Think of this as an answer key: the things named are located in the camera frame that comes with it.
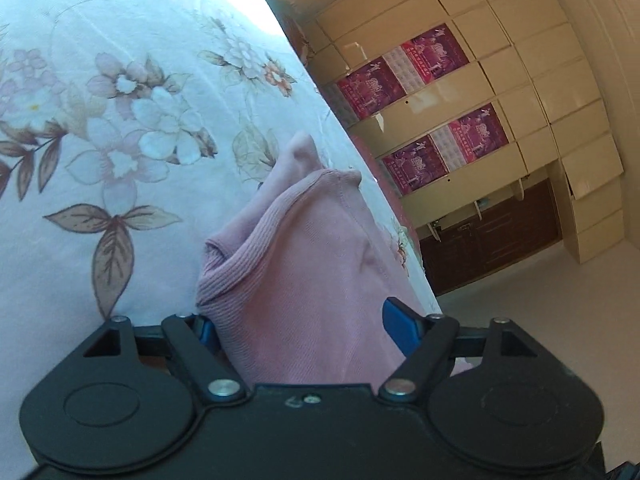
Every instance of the flower print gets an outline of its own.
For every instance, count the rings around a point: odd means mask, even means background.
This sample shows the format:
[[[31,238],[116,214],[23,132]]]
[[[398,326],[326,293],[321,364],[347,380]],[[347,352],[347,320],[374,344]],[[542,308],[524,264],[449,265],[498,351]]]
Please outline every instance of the flower print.
[[[223,59],[238,68],[247,79],[258,79],[264,63],[245,38],[226,28],[220,42]]]
[[[150,74],[142,63],[132,61],[125,68],[111,54],[98,54],[95,65],[100,75],[89,80],[86,84],[88,91],[98,97],[115,99],[116,109],[123,119],[134,118],[131,111],[133,100],[149,97],[153,86],[164,83],[164,77]]]
[[[102,183],[102,200],[112,214],[127,212],[138,198],[136,182],[160,182],[169,169],[140,152],[144,131],[122,137],[107,120],[89,119],[87,125],[87,138],[95,149],[80,153],[66,169],[80,184]]]
[[[263,76],[262,68],[266,61],[264,56],[258,54],[240,32],[226,27],[220,20],[212,20],[207,28],[216,40],[215,52],[203,50],[198,54],[199,57],[211,64],[231,69],[235,74],[229,75],[232,81],[237,77],[257,81]]]
[[[149,158],[175,155],[180,164],[193,164],[202,156],[194,136],[203,129],[200,115],[164,88],[154,88],[151,99],[132,104],[136,119],[150,131],[140,138],[140,150]]]
[[[24,78],[35,76],[35,71],[46,67],[47,62],[42,59],[40,50],[16,50],[14,51],[14,61],[7,65],[8,72],[21,72]]]
[[[291,92],[293,91],[291,83],[295,83],[296,80],[287,74],[277,61],[270,59],[263,67],[263,73],[267,83],[278,87],[284,97],[291,96]]]
[[[15,81],[6,81],[0,88],[6,100],[0,100],[2,120],[9,126],[42,132],[47,122],[54,121],[60,113],[60,96],[51,88],[35,85],[18,88]]]

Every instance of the wooden cabinet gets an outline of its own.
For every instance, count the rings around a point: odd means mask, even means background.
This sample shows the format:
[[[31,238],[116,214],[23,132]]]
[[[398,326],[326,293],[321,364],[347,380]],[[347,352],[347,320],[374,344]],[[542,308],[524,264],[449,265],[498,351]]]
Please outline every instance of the wooden cabinet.
[[[548,180],[444,229],[441,242],[420,242],[427,278],[436,296],[514,264],[561,239]]]

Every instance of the blue gripper pad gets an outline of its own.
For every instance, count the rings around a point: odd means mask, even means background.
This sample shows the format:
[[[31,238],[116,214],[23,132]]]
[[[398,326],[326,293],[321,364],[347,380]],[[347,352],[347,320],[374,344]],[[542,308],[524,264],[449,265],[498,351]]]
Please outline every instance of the blue gripper pad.
[[[207,319],[200,334],[200,342],[209,349],[212,354],[216,354],[220,349],[220,339],[216,333],[216,327]]]
[[[418,348],[424,335],[422,318],[398,298],[386,298],[382,305],[382,324],[405,357]]]

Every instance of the leaf print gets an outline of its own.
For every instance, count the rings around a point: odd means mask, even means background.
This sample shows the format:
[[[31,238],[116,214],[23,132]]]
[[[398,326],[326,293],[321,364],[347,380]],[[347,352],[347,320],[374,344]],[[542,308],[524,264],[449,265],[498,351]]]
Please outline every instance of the leaf print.
[[[196,139],[202,156],[214,158],[218,154],[216,141],[213,140],[210,133],[205,128],[201,129],[199,132],[192,133],[191,136]]]
[[[81,234],[101,233],[111,221],[109,213],[91,204],[75,204],[44,218],[65,231]]]
[[[151,56],[146,56],[145,68],[148,72],[146,83],[150,87],[161,86],[164,84],[164,72],[158,63],[156,63],[156,60]]]
[[[187,79],[190,77],[191,74],[171,74],[163,86],[170,94],[177,94],[182,90]]]
[[[49,183],[49,180],[58,167],[61,143],[61,137],[54,139],[51,144],[47,146],[44,155],[40,159],[40,165],[38,167],[38,190],[40,193],[42,193],[42,190],[44,190],[45,186]]]
[[[11,178],[11,168],[9,168],[2,160],[0,160],[0,198],[4,194],[9,179]]]
[[[76,85],[71,83],[66,92],[66,104],[68,106],[67,127],[70,133],[86,139],[86,105],[82,93]]]
[[[108,99],[92,95],[86,104],[86,114],[89,118],[102,117],[107,111]]]
[[[10,140],[0,140],[0,155],[6,156],[24,156],[27,149],[17,142]]]
[[[57,121],[47,121],[44,130],[38,132],[36,136],[42,139],[55,139],[57,137],[64,137],[67,133],[68,131],[60,126]]]
[[[31,179],[33,177],[34,170],[34,158],[35,152],[27,152],[26,155],[20,161],[20,168],[18,169],[18,179],[16,180],[16,184],[18,186],[18,198],[20,201],[27,194],[27,190],[29,189],[29,185],[31,184]]]
[[[225,89],[237,86],[244,80],[242,77],[242,71],[237,66],[231,64],[222,68],[220,77]]]
[[[209,63],[211,63],[212,65],[217,65],[217,66],[227,66],[228,62],[225,61],[225,58],[223,58],[222,56],[220,56],[220,54],[216,54],[215,52],[212,52],[210,50],[203,50],[198,54],[198,57],[200,59],[204,59],[204,61],[207,61]]]
[[[16,142],[20,142],[21,144],[30,144],[31,146],[38,145],[35,134],[26,128],[14,128],[4,121],[0,121],[0,130],[7,137],[10,137]]]
[[[182,222],[179,216],[152,205],[136,207],[123,215],[122,220],[127,226],[137,231],[160,229],[176,222]]]
[[[92,282],[98,311],[109,319],[133,274],[131,236],[119,219],[112,219],[100,238],[92,261]]]
[[[264,182],[276,164],[278,158],[278,141],[269,130],[264,136],[258,129],[249,124],[236,135],[232,143],[238,170],[249,179]]]

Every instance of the pink poster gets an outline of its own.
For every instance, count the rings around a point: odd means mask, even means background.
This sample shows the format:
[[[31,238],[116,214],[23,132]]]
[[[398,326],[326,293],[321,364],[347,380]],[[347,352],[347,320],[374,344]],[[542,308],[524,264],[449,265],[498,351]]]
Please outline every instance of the pink poster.
[[[469,63],[458,40],[445,24],[401,46],[425,84]]]
[[[402,195],[508,144],[492,104],[451,121],[382,158]]]
[[[337,84],[360,119],[369,117],[406,95],[398,78],[381,57]]]
[[[451,121],[447,126],[467,163],[509,143],[491,103]]]
[[[402,195],[448,173],[438,150],[431,142],[431,136],[428,135],[383,157],[382,163]]]

